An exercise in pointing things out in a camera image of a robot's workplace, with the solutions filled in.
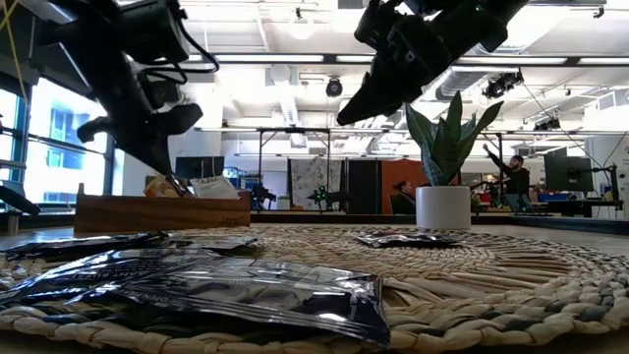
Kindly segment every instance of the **green leaf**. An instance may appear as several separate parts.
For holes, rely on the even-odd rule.
[[[464,140],[465,137],[470,135],[470,133],[472,133],[472,131],[474,131],[475,127],[476,127],[476,112],[472,113],[472,119],[467,121],[463,125],[463,127],[461,127],[461,139],[460,140]]]
[[[459,151],[460,151],[459,161],[461,165],[463,165],[463,162],[472,151],[472,148],[474,147],[474,141],[476,140],[476,136],[480,134],[484,128],[488,127],[489,124],[491,124],[491,122],[495,120],[495,118],[498,116],[498,113],[500,113],[500,108],[502,108],[503,103],[504,101],[498,102],[492,105],[490,108],[488,108],[485,111],[485,113],[483,113],[483,117],[481,117],[481,120],[476,125],[476,127],[471,129],[471,132],[468,133],[461,140],[461,142],[459,142],[458,144]]]
[[[406,111],[406,124],[409,127],[409,133],[413,140],[417,142],[420,148],[432,149],[432,143],[436,136],[434,124],[422,113],[414,110],[410,104],[404,104]]]
[[[422,166],[432,186],[446,186],[448,184],[439,166],[430,159],[430,151],[427,149],[422,149]]]
[[[448,127],[450,127],[452,136],[457,141],[461,139],[461,116],[463,116],[463,100],[461,99],[461,91],[456,91],[448,108],[446,122]]]
[[[457,147],[457,139],[452,134],[452,127],[443,119],[439,119],[434,146],[430,152],[430,159],[434,161],[441,173],[446,178],[447,185],[457,174],[459,168],[459,148]]]

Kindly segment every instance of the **wooden box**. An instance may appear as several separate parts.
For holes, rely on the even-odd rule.
[[[136,232],[249,226],[251,197],[239,200],[77,194],[75,232]]]

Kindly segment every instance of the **black partition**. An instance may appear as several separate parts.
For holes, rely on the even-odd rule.
[[[377,160],[349,160],[348,162],[348,192],[352,196],[348,213],[381,214],[381,162]]]

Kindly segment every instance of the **woven rug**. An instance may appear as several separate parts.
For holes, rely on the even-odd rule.
[[[402,353],[433,353],[476,345],[543,345],[569,332],[602,334],[629,325],[629,262],[622,256],[552,242],[465,232],[449,232],[463,243],[447,249],[374,249],[353,239],[358,234],[386,229],[252,228],[246,230],[257,232],[260,241],[233,254],[382,276],[390,348]],[[236,235],[243,229],[183,233],[216,231]],[[35,261],[22,268],[33,265],[48,266]],[[99,321],[50,324],[41,320],[44,316],[35,308],[6,309],[0,312],[0,329],[150,354],[349,354],[379,350],[336,334],[303,341],[250,343],[229,333],[172,338]]]

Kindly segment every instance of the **glass window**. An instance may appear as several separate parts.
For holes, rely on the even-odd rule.
[[[86,193],[102,195],[105,158],[29,142],[24,189],[33,203],[74,203],[79,184]]]
[[[106,114],[100,104],[45,79],[40,79],[32,88],[31,100],[29,133],[105,152],[107,136],[104,133],[87,144],[77,137],[82,124]]]
[[[16,108],[18,97],[10,92],[0,89],[0,123],[3,127],[16,127]]]
[[[0,159],[11,160],[11,156],[13,154],[13,138],[0,135]],[[0,163],[0,180],[8,180],[9,179],[9,169],[1,168],[2,163]]]

